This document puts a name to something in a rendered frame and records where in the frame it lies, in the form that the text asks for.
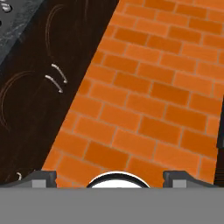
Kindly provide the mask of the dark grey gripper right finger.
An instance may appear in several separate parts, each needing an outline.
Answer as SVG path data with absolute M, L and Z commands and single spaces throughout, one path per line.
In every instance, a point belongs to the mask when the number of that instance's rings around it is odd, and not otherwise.
M 164 171 L 163 179 L 163 188 L 216 188 L 216 185 L 198 180 L 186 171 Z

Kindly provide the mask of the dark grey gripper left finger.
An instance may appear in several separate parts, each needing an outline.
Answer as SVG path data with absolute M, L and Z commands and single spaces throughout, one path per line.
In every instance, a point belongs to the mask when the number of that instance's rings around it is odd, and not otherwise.
M 25 178 L 5 184 L 5 187 L 56 188 L 56 171 L 33 171 Z

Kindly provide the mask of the round white black-rimmed object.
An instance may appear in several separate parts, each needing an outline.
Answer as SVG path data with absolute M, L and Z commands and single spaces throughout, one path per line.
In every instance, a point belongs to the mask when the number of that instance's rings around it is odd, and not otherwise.
M 87 188 L 150 188 L 150 186 L 129 172 L 108 171 L 92 179 Z

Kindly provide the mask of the dark cabinet side panel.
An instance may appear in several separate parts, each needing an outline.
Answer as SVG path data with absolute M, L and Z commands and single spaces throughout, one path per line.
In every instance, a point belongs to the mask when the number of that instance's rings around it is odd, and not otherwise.
M 218 153 L 213 183 L 216 186 L 224 187 L 224 96 L 220 113 L 220 126 L 216 148 L 218 149 Z

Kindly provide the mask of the dark wood cupboard door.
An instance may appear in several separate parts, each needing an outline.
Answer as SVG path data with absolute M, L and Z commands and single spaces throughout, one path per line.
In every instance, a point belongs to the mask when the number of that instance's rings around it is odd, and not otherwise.
M 60 94 L 45 78 L 53 77 L 64 94 L 76 92 L 119 0 L 44 0 L 24 39 L 32 71 L 31 90 L 51 98 Z M 67 78 L 63 82 L 57 65 Z
M 34 94 L 27 54 L 16 46 L 0 66 L 0 185 L 43 167 L 74 98 L 71 88 L 51 98 Z

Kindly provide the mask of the small silver round object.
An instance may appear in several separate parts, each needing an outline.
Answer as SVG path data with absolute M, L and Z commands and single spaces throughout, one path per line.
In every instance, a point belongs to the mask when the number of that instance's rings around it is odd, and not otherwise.
M 2 9 L 5 13 L 11 12 L 12 7 L 7 3 L 1 3 Z

